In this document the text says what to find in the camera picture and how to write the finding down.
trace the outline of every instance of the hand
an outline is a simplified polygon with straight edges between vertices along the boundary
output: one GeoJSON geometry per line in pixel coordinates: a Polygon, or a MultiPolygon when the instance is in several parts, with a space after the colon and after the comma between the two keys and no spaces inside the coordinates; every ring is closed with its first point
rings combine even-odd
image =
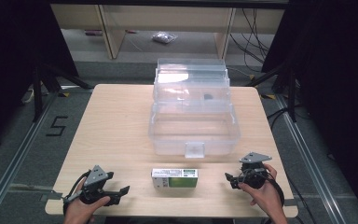
{"type": "MultiPolygon", "coordinates": [[[[76,192],[81,190],[86,177],[77,185],[76,192]]],[[[95,203],[85,204],[80,201],[79,198],[73,200],[66,210],[65,219],[63,220],[64,224],[84,224],[88,221],[93,222],[94,216],[92,215],[98,208],[109,203],[110,197],[106,196],[101,198],[95,203]]]]}
{"type": "MultiPolygon", "coordinates": [[[[277,171],[270,165],[264,164],[264,167],[269,171],[272,177],[275,179],[277,171]]],[[[286,224],[287,219],[282,209],[281,199],[277,190],[272,186],[269,181],[266,180],[263,187],[260,189],[253,189],[245,183],[240,183],[238,186],[245,192],[252,196],[250,205],[258,206],[263,209],[264,212],[272,219],[276,224],[286,224]]]]}

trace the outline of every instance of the small box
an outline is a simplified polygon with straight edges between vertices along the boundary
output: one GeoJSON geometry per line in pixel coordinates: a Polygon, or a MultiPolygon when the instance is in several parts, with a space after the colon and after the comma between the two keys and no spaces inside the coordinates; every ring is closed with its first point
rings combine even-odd
{"type": "Polygon", "coordinates": [[[195,188],[199,179],[197,169],[153,169],[155,188],[195,188]]]}

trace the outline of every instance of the plastic storage box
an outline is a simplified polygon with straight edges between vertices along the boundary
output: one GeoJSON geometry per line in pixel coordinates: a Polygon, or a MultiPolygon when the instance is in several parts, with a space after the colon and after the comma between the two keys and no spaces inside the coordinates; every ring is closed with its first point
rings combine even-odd
{"type": "Polygon", "coordinates": [[[159,59],[149,137],[159,155],[225,155],[241,136],[223,60],[159,59]]]}

